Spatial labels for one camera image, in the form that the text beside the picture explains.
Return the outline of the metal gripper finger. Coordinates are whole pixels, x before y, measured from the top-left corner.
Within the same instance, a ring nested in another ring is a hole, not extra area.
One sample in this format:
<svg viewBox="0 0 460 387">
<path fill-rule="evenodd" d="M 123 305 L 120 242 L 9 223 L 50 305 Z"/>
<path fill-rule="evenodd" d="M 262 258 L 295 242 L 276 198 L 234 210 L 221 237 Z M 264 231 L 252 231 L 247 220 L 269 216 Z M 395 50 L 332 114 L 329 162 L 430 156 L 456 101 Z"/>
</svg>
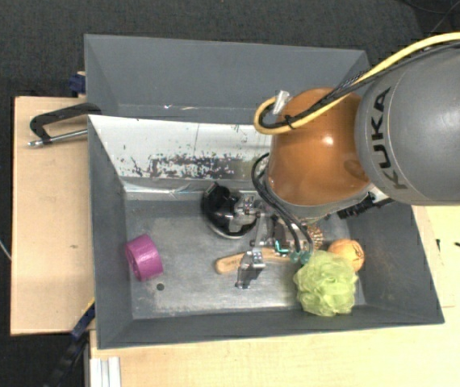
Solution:
<svg viewBox="0 0 460 387">
<path fill-rule="evenodd" d="M 231 197 L 228 230 L 230 233 L 246 233 L 257 221 L 258 206 L 254 194 L 237 194 Z"/>
<path fill-rule="evenodd" d="M 248 289 L 251 281 L 256 280 L 265 267 L 260 250 L 247 251 L 240 260 L 235 286 L 238 289 Z"/>
</svg>

